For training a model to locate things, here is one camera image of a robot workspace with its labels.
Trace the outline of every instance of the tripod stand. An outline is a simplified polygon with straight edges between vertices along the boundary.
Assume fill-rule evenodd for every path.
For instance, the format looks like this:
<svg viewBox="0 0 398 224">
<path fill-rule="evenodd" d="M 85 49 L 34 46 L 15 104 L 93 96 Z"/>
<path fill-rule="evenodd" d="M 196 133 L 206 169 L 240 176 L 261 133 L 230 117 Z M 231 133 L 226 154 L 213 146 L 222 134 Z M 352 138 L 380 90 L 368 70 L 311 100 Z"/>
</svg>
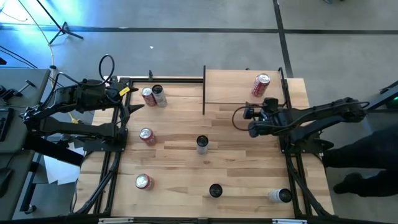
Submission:
<svg viewBox="0 0 398 224">
<path fill-rule="evenodd" d="M 72 35 L 72 36 L 74 36 L 74 37 L 83 39 L 82 36 L 77 35 L 77 34 L 74 34 L 74 33 L 72 33 L 72 32 L 69 31 L 67 22 L 63 22 L 62 27 L 61 27 L 61 26 L 55 21 L 55 19 L 50 15 L 50 13 L 48 12 L 48 10 L 46 10 L 46 8 L 42 5 L 42 3 L 41 3 L 39 0 L 36 0 L 36 1 L 40 4 L 40 6 L 42 6 L 42 8 L 44 9 L 45 13 L 47 13 L 47 15 L 49 15 L 49 17 L 51 18 L 51 20 L 55 23 L 55 25 L 57 25 L 57 27 L 58 27 L 58 29 L 59 29 L 59 31 L 57 32 L 57 34 L 55 35 L 55 37 L 53 37 L 53 39 L 50 41 L 50 45 L 52 44 L 52 42 L 53 42 L 58 36 L 60 36 L 61 33 L 62 33 L 61 35 L 63 35 L 63 34 L 69 34 L 69 35 Z"/>
</svg>

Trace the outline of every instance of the red soda can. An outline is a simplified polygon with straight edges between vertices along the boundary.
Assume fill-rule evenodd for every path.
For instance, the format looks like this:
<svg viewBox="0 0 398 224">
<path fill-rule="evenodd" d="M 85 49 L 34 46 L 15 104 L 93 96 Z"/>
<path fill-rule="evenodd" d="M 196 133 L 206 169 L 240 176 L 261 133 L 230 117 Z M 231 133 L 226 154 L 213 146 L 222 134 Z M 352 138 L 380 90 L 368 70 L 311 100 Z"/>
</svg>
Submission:
<svg viewBox="0 0 398 224">
<path fill-rule="evenodd" d="M 139 131 L 139 137 L 148 145 L 156 145 L 156 138 L 154 132 L 150 128 L 142 128 Z"/>
<path fill-rule="evenodd" d="M 156 105 L 156 100 L 155 100 L 155 96 L 152 92 L 152 88 L 149 87 L 145 87 L 142 89 L 142 97 L 145 100 L 145 103 L 148 106 L 155 106 Z"/>
<path fill-rule="evenodd" d="M 269 78 L 269 75 L 263 73 L 258 75 L 256 77 L 256 81 L 254 82 L 253 89 L 251 90 L 251 94 L 253 94 L 255 97 L 262 96 L 270 82 L 271 78 Z"/>
<path fill-rule="evenodd" d="M 136 178 L 136 187 L 141 190 L 150 190 L 154 186 L 154 180 L 146 174 L 140 174 Z"/>
</svg>

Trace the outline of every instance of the concrete floor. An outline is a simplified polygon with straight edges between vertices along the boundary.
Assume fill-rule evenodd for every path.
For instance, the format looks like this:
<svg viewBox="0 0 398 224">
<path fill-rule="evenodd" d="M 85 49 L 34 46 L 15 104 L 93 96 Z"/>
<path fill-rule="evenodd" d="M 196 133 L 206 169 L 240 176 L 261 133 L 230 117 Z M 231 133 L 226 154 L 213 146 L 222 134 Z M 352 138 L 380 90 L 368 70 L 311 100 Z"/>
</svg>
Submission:
<svg viewBox="0 0 398 224">
<path fill-rule="evenodd" d="M 26 6 L 40 24 L 52 24 L 35 1 Z M 329 5 L 322 0 L 280 0 L 285 29 L 396 30 L 398 1 L 346 0 Z M 88 27 L 194 27 L 276 29 L 272 0 L 52 0 L 45 3 L 58 21 Z M 4 12 L 27 18 L 17 1 L 9 0 Z M 0 22 L 16 23 L 0 13 Z M 51 38 L 54 32 L 46 32 Z M 278 34 L 80 32 L 84 40 L 64 35 L 54 45 L 55 64 L 77 80 L 98 78 L 98 62 L 111 54 L 115 75 L 201 75 L 202 66 L 214 69 L 264 69 L 284 67 Z M 28 58 L 40 68 L 50 63 L 50 51 L 40 32 L 29 29 L 0 30 L 0 45 Z M 369 100 L 378 89 L 397 80 L 398 35 L 287 34 L 287 48 L 294 77 L 304 78 L 311 105 L 350 96 Z M 7 55 L 7 66 L 25 67 Z M 69 121 L 65 114 L 58 119 Z M 74 116 L 90 123 L 89 113 Z M 336 147 L 390 125 L 386 115 L 372 115 L 360 124 L 339 124 L 325 130 L 323 138 Z M 327 169 L 332 188 L 353 169 Z M 376 170 L 360 170 L 375 174 Z M 30 215 L 14 218 L 67 214 L 73 186 L 40 185 Z M 340 217 L 398 223 L 398 197 L 361 198 L 331 193 Z"/>
</svg>

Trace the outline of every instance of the person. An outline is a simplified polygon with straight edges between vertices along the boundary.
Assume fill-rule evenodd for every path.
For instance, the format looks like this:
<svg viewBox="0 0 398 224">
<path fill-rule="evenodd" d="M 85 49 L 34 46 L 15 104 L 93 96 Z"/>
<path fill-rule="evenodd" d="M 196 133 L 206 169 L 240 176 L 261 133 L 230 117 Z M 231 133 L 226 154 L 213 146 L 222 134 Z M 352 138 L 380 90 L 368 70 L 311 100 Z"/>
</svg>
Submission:
<svg viewBox="0 0 398 224">
<path fill-rule="evenodd" d="M 359 173 L 345 177 L 334 186 L 336 194 L 352 193 L 361 197 L 387 197 L 398 194 L 398 124 L 376 131 L 350 145 L 323 153 L 325 167 L 383 169 L 364 178 Z"/>
</svg>

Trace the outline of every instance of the can lid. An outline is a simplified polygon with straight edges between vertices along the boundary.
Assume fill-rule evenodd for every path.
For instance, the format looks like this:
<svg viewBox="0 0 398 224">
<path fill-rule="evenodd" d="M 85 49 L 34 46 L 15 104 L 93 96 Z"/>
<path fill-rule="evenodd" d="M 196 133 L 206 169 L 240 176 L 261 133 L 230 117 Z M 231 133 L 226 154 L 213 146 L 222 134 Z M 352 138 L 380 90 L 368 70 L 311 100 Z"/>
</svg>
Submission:
<svg viewBox="0 0 398 224">
<path fill-rule="evenodd" d="M 281 201 L 288 203 L 292 200 L 292 193 L 288 189 L 281 189 L 279 191 L 279 198 Z"/>
<path fill-rule="evenodd" d="M 142 189 L 145 188 L 149 183 L 148 176 L 145 174 L 140 174 L 136 178 L 136 187 Z"/>
<path fill-rule="evenodd" d="M 271 78 L 269 78 L 269 75 L 267 75 L 267 74 L 260 74 L 259 81 L 261 83 L 269 83 L 271 81 Z"/>
<path fill-rule="evenodd" d="M 154 92 L 155 94 L 159 94 L 163 91 L 163 87 L 161 85 L 154 85 L 154 87 L 152 87 L 152 92 Z"/>
<path fill-rule="evenodd" d="M 223 194 L 223 188 L 220 184 L 212 184 L 210 186 L 209 193 L 212 197 L 219 197 Z"/>
<path fill-rule="evenodd" d="M 152 93 L 152 89 L 150 87 L 145 87 L 142 89 L 143 96 L 149 96 Z"/>
<path fill-rule="evenodd" d="M 141 138 L 149 138 L 149 136 L 152 134 L 152 131 L 149 128 L 142 128 L 141 131 L 139 132 L 139 136 Z"/>
<path fill-rule="evenodd" d="M 209 143 L 209 139 L 206 136 L 199 136 L 197 138 L 197 144 L 200 147 L 205 147 Z"/>
</svg>

